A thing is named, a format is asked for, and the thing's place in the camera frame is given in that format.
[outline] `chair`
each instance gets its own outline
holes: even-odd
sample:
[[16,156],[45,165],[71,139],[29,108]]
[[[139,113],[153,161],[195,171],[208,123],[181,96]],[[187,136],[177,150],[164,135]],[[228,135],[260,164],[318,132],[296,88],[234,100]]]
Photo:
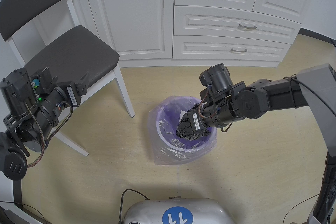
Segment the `chair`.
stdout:
[[[25,62],[19,53],[12,35],[28,21],[61,0],[1,0],[0,2],[0,34],[8,42],[21,66],[28,74],[49,67],[52,76],[58,76],[58,82],[77,81],[89,71],[90,81],[87,94],[82,102],[95,94],[107,83],[116,79],[119,90],[126,105],[128,114],[135,116],[128,92],[118,65],[119,54],[93,33],[80,25],[72,0],[66,0],[74,23],[74,28],[62,34],[36,54],[29,62]],[[65,118],[67,111],[59,120]],[[87,156],[89,153],[62,132],[55,137]]]

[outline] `chair frame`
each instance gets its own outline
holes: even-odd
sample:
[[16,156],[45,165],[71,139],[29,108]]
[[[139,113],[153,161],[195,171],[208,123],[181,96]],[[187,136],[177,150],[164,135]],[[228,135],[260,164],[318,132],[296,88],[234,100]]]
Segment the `chair frame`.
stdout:
[[[74,4],[72,2],[72,0],[66,0],[66,3],[68,5],[68,9],[73,21],[74,26],[78,26],[81,25],[77,16],[77,13],[75,11],[75,7]],[[16,44],[13,40],[12,37],[10,37],[7,40],[8,44],[10,45],[14,55],[16,56],[16,58],[18,59],[20,65],[22,67],[24,67],[24,65],[26,64],[26,62],[23,60],[20,52],[18,51],[18,48],[16,47]],[[117,66],[110,71],[108,74],[106,74],[104,77],[102,77],[100,80],[98,80],[95,84],[93,84],[88,90],[86,95],[82,96],[82,103],[84,101],[86,101],[88,98],[90,98],[92,95],[94,95],[97,91],[99,91],[102,87],[104,87],[106,84],[110,83],[113,79],[116,79],[119,91],[121,93],[121,96],[123,98],[124,104],[126,106],[127,112],[131,117],[135,116],[135,112],[131,103],[131,100],[128,96],[128,92],[125,86],[125,82],[123,79],[123,76],[121,74],[120,71],[120,67],[119,64],[117,64]],[[59,121],[63,120],[67,115],[67,111],[62,111],[60,117],[58,118]],[[78,151],[79,153],[83,154],[84,156],[87,156],[89,154],[89,152],[87,152],[84,148],[82,148],[80,145],[78,145],[77,143],[75,143],[74,141],[72,141],[69,137],[67,137],[63,132],[58,131],[55,134],[55,137],[57,137],[58,139],[60,139],[62,142],[64,142],[65,144],[67,144],[68,146],[72,147],[74,150]]]

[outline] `drawer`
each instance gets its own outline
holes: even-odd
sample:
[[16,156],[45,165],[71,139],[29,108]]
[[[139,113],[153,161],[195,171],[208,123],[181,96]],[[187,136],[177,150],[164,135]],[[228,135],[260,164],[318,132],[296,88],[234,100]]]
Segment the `drawer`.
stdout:
[[174,36],[173,58],[281,62],[290,46],[286,43],[239,37]]
[[174,12],[175,36],[243,37],[292,44],[301,28],[291,20],[246,10],[175,6]]

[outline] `blue circular logo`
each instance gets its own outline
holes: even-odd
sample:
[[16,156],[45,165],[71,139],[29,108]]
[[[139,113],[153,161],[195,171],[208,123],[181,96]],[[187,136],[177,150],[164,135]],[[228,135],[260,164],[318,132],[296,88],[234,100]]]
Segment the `blue circular logo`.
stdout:
[[163,224],[192,224],[193,214],[185,207],[171,207],[162,216]]

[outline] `chair seat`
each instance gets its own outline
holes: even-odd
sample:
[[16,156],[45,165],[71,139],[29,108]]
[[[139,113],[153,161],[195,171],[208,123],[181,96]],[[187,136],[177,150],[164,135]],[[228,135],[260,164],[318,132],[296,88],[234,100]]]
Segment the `chair seat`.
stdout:
[[29,75],[49,67],[51,75],[58,76],[57,82],[77,82],[89,72],[89,87],[108,72],[119,61],[119,54],[82,25],[62,34],[36,54],[24,66]]

